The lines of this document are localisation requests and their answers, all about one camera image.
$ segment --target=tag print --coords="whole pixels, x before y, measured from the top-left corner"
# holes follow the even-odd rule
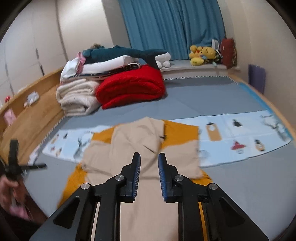
[[[239,123],[237,120],[233,120],[233,126],[240,127],[242,126],[242,124]]]
[[[245,147],[246,145],[240,144],[238,141],[233,141],[233,146],[231,147],[231,150],[236,151],[238,154],[243,154]]]
[[[265,151],[265,146],[259,140],[255,140],[255,147],[258,151]]]
[[[59,150],[57,150],[56,157],[58,157],[61,154],[61,152],[62,152],[62,148],[60,148]]]
[[[57,141],[58,138],[59,138],[59,134],[57,134],[57,135],[52,139],[52,141],[51,141],[50,144],[54,144],[54,143]]]
[[[209,122],[206,125],[207,133],[211,141],[220,141],[222,140],[221,135],[219,133],[218,127],[215,123]]]

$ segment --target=yellow teddy bear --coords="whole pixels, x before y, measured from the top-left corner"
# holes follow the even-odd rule
[[[199,66],[204,62],[208,62],[210,59],[216,58],[216,51],[211,47],[201,47],[192,45],[190,46],[191,53],[189,54],[189,58],[191,65]]]

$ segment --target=black tool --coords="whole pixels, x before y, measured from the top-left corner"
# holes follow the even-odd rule
[[[94,224],[97,203],[95,241],[120,240],[120,203],[134,202],[140,176],[141,157],[134,153],[131,164],[122,168],[104,184],[82,184],[33,234],[30,241],[87,241]]]
[[[268,241],[266,235],[244,211],[215,183],[193,183],[179,175],[167,163],[164,153],[158,157],[164,201],[179,204],[179,241]],[[200,202],[207,233],[203,233]]]
[[[17,181],[25,170],[34,170],[45,168],[46,164],[38,164],[38,165],[19,165],[17,160],[17,154],[19,149],[19,142],[18,140],[11,140],[10,141],[10,148],[9,148],[9,156],[8,156],[8,165],[5,166],[5,174],[9,180]]]

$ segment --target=metal screw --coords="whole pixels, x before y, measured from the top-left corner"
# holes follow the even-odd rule
[[[115,179],[116,179],[117,181],[122,181],[122,180],[124,179],[124,176],[123,176],[123,175],[117,175],[117,176],[115,177]]]
[[[211,183],[211,184],[209,185],[209,188],[212,189],[212,190],[216,190],[216,189],[218,188],[218,186],[217,186],[217,184],[215,184],[215,183]]]
[[[81,185],[81,188],[83,190],[89,189],[89,187],[90,187],[90,184],[89,183],[84,183],[84,184]]]
[[[176,175],[175,176],[176,181],[182,181],[184,177],[182,175]]]

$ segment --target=blue curtain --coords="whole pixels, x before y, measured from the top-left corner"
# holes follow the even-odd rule
[[[211,46],[225,37],[217,0],[118,0],[131,47],[164,49],[188,59],[193,44]]]

